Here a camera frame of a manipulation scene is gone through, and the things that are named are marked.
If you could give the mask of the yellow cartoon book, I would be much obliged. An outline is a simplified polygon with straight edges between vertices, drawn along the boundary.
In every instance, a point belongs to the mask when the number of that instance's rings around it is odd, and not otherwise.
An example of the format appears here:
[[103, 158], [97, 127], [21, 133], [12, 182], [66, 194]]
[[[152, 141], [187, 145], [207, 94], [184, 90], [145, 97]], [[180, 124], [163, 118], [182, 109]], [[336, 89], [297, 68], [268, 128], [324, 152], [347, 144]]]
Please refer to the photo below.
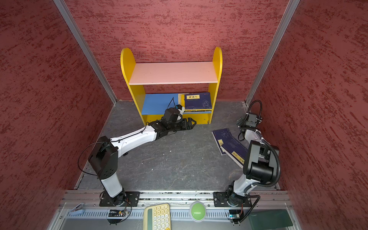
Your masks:
[[185, 108], [185, 101], [184, 97], [186, 94], [178, 94], [178, 102], [184, 108], [184, 112], [191, 113], [191, 112], [210, 112], [211, 110], [187, 110]]

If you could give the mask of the dark blue book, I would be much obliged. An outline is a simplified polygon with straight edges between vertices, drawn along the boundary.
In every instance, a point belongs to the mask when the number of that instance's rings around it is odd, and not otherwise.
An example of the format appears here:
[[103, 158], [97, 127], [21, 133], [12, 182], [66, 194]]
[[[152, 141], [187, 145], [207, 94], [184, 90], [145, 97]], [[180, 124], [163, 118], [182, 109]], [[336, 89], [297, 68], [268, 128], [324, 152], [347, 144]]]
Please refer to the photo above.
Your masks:
[[186, 94], [184, 97], [187, 110], [211, 110], [212, 102], [209, 92], [198, 94]]
[[224, 129], [218, 129], [218, 130], [214, 130], [212, 131], [212, 135], [215, 139], [215, 142], [217, 144], [217, 147], [220, 151], [220, 154], [226, 155], [227, 153], [225, 153], [221, 146], [227, 142], [230, 141], [231, 139], [233, 139], [233, 135], [231, 134], [230, 130], [228, 128], [224, 128]]
[[221, 149], [240, 167], [243, 168], [249, 158], [248, 149], [234, 138], [224, 140]]

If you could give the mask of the dark blue book top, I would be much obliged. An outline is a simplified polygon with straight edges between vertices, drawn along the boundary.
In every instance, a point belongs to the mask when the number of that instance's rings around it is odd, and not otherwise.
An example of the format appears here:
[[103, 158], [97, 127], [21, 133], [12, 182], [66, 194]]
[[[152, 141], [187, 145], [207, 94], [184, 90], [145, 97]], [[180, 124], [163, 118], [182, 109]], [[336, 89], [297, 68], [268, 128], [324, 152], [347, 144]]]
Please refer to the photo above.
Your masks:
[[240, 167], [243, 168], [249, 158], [248, 149], [234, 138], [224, 140], [221, 149]]

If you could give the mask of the dark blue book bottom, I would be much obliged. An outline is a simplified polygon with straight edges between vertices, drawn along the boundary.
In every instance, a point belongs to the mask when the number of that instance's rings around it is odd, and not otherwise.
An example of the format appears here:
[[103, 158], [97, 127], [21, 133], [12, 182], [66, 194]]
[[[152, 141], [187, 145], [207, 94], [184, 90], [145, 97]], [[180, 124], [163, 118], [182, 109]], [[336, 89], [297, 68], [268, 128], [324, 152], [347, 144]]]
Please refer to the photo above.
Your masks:
[[220, 154], [226, 155], [227, 153], [225, 153], [221, 146], [227, 142], [230, 141], [231, 139], [233, 139], [233, 135], [231, 134], [230, 130], [228, 128], [224, 128], [224, 129], [218, 129], [218, 130], [214, 130], [212, 131], [212, 135], [215, 139], [215, 142], [217, 144], [217, 147], [220, 151]]

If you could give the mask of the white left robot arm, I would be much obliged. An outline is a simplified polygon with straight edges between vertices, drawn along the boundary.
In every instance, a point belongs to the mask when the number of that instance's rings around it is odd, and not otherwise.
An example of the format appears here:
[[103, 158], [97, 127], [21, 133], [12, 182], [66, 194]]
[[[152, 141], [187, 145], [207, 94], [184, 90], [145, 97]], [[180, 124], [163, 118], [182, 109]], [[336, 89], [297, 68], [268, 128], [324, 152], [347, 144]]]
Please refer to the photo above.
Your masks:
[[118, 158], [143, 144], [167, 136], [170, 132], [192, 130], [195, 125], [196, 121], [191, 118], [174, 122], [161, 119], [147, 123], [145, 127], [120, 137], [109, 139], [102, 136], [93, 144], [94, 148], [88, 162], [110, 198], [124, 196], [124, 189], [117, 176]]

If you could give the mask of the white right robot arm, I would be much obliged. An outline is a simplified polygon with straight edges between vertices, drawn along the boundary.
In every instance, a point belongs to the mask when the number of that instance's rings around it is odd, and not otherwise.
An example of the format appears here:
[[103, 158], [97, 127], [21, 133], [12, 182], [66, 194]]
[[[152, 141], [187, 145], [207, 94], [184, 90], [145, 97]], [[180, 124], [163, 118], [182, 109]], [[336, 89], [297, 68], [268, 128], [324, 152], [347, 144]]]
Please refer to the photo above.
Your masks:
[[273, 187], [281, 176], [279, 152], [257, 129], [261, 116], [247, 112], [238, 120], [238, 128], [244, 140], [249, 143], [248, 156], [243, 164], [243, 175], [227, 190], [227, 201], [236, 207], [250, 200], [250, 192], [257, 186]]

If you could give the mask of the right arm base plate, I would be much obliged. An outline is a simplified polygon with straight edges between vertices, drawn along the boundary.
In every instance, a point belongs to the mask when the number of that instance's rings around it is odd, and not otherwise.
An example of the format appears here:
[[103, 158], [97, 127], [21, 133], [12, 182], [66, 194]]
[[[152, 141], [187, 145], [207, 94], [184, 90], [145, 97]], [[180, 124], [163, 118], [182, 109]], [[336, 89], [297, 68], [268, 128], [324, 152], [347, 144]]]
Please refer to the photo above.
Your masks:
[[252, 202], [250, 198], [245, 196], [240, 196], [235, 193], [231, 193], [230, 195], [227, 192], [214, 192], [214, 206], [215, 207], [238, 207], [241, 206], [250, 208], [252, 206]]

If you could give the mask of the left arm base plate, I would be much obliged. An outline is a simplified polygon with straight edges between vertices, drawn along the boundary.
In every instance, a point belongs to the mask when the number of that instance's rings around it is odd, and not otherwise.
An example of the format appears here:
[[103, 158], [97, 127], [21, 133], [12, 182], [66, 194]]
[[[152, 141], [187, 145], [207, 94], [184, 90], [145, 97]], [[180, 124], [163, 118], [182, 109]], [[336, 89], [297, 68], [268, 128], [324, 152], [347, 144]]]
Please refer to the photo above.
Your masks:
[[140, 198], [140, 192], [126, 192], [122, 191], [115, 197], [110, 197], [109, 194], [104, 190], [100, 194], [100, 207], [125, 207], [132, 206], [136, 207]]

